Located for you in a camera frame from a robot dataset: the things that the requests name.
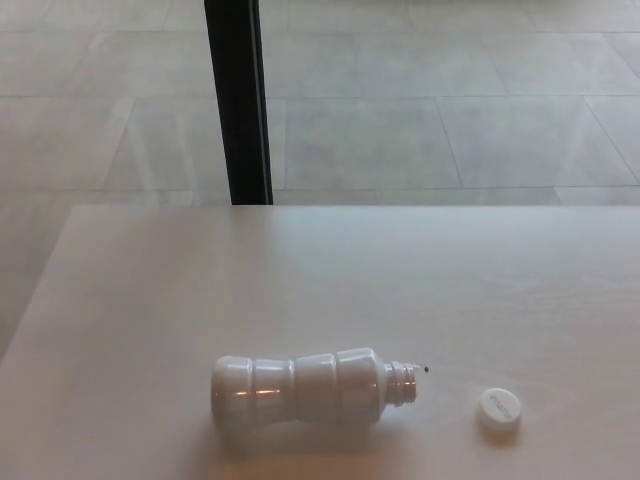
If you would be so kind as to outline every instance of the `bottle cap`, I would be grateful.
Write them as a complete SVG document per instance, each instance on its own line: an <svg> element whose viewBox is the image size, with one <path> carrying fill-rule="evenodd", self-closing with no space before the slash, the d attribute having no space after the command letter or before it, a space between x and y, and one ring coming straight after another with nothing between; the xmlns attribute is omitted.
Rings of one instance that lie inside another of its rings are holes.
<svg viewBox="0 0 640 480"><path fill-rule="evenodd" d="M491 388L480 396L478 419L494 432L509 432L518 428L522 405L513 393Z"/></svg>

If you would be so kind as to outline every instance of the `gray floor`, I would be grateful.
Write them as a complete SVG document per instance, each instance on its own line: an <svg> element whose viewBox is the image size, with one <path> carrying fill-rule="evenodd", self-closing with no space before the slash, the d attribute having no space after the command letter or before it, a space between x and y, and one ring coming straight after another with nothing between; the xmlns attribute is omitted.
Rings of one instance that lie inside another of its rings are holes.
<svg viewBox="0 0 640 480"><path fill-rule="evenodd" d="M202 2L0 3L0 355L71 205L228 202ZM261 9L277 203L640 203L640 0Z"/></svg>

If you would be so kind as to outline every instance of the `white plastic bottle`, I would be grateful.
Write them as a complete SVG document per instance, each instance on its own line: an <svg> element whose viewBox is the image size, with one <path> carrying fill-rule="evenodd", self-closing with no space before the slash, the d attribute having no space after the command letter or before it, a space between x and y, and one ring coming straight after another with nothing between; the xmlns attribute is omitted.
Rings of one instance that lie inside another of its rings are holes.
<svg viewBox="0 0 640 480"><path fill-rule="evenodd" d="M370 348L295 360L223 357L211 380L216 425L274 422L373 424L388 404L416 399L414 365L385 363Z"/></svg>

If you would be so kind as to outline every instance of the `floor tile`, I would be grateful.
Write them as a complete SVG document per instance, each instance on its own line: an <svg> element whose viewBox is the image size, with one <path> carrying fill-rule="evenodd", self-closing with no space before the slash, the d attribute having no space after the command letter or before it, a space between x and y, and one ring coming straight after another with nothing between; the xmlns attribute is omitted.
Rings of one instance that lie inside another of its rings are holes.
<svg viewBox="0 0 640 480"><path fill-rule="evenodd" d="M265 34L267 97L358 96L356 52L351 35Z"/></svg>
<svg viewBox="0 0 640 480"><path fill-rule="evenodd" d="M628 0L524 0L541 32L632 32L640 15Z"/></svg>
<svg viewBox="0 0 640 480"><path fill-rule="evenodd" d="M300 100L287 104L286 188L459 186L428 100Z"/></svg>
<svg viewBox="0 0 640 480"><path fill-rule="evenodd" d="M519 0L409 0L411 23L422 32L530 32Z"/></svg>
<svg viewBox="0 0 640 480"><path fill-rule="evenodd" d="M439 102L465 187L635 183L580 97Z"/></svg>
<svg viewBox="0 0 640 480"><path fill-rule="evenodd" d="M289 0L260 0L260 30L286 31ZM167 15L165 30L202 31L207 30L204 0L173 0Z"/></svg>
<svg viewBox="0 0 640 480"><path fill-rule="evenodd" d="M64 225L54 218L53 195L0 193L0 281L35 278L44 270Z"/></svg>
<svg viewBox="0 0 640 480"><path fill-rule="evenodd" d="M274 190L282 190L284 188L285 132L287 129L286 119L286 101L267 100L267 127L269 129L271 184Z"/></svg>
<svg viewBox="0 0 640 480"><path fill-rule="evenodd" d="M286 32L289 21L289 0L260 0L260 31Z"/></svg>
<svg viewBox="0 0 640 480"><path fill-rule="evenodd" d="M556 188L563 205L640 205L640 187Z"/></svg>
<svg viewBox="0 0 640 480"><path fill-rule="evenodd" d="M274 205L373 205L373 190L276 190Z"/></svg>
<svg viewBox="0 0 640 480"><path fill-rule="evenodd" d="M356 50L358 74L365 96L506 93L477 36L356 35Z"/></svg>
<svg viewBox="0 0 640 480"><path fill-rule="evenodd" d="M159 30L171 0L54 0L42 28L63 30Z"/></svg>
<svg viewBox="0 0 640 480"><path fill-rule="evenodd" d="M290 27L308 32L406 32L404 0L291 0Z"/></svg>
<svg viewBox="0 0 640 480"><path fill-rule="evenodd" d="M132 104L129 99L0 99L0 188L100 188Z"/></svg>
<svg viewBox="0 0 640 480"><path fill-rule="evenodd" d="M194 207L220 207L231 205L229 192L198 190L193 193Z"/></svg>
<svg viewBox="0 0 640 480"><path fill-rule="evenodd" d="M68 213L76 205L133 205L139 207L189 207L190 191L155 192L64 192L54 193L57 213Z"/></svg>
<svg viewBox="0 0 640 480"><path fill-rule="evenodd" d="M636 178L640 179L640 97L587 97L586 101Z"/></svg>
<svg viewBox="0 0 640 480"><path fill-rule="evenodd" d="M0 33L0 96L61 95L93 35Z"/></svg>
<svg viewBox="0 0 640 480"><path fill-rule="evenodd" d="M138 100L104 188L228 189L216 101Z"/></svg>
<svg viewBox="0 0 640 480"><path fill-rule="evenodd" d="M483 41L511 94L640 92L640 79L601 34L495 34Z"/></svg>
<svg viewBox="0 0 640 480"><path fill-rule="evenodd" d="M206 32L204 0L173 0L164 28L173 31Z"/></svg>
<svg viewBox="0 0 640 480"><path fill-rule="evenodd" d="M98 34L78 67L71 96L214 96L205 33Z"/></svg>
<svg viewBox="0 0 640 480"><path fill-rule="evenodd" d="M379 205L557 205L553 188L377 190Z"/></svg>
<svg viewBox="0 0 640 480"><path fill-rule="evenodd" d="M611 34L607 35L607 39L633 71L640 75L640 33Z"/></svg>
<svg viewBox="0 0 640 480"><path fill-rule="evenodd" d="M0 272L0 362L31 300L38 275Z"/></svg>
<svg viewBox="0 0 640 480"><path fill-rule="evenodd" d="M0 31L30 30L53 0L4 0L0 2Z"/></svg>

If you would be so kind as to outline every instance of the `metal post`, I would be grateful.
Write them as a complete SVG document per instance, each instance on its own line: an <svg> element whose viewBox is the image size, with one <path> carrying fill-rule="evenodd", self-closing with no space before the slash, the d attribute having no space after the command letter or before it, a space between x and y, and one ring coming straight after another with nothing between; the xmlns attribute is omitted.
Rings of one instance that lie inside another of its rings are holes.
<svg viewBox="0 0 640 480"><path fill-rule="evenodd" d="M234 205L272 205L258 0L204 0Z"/></svg>

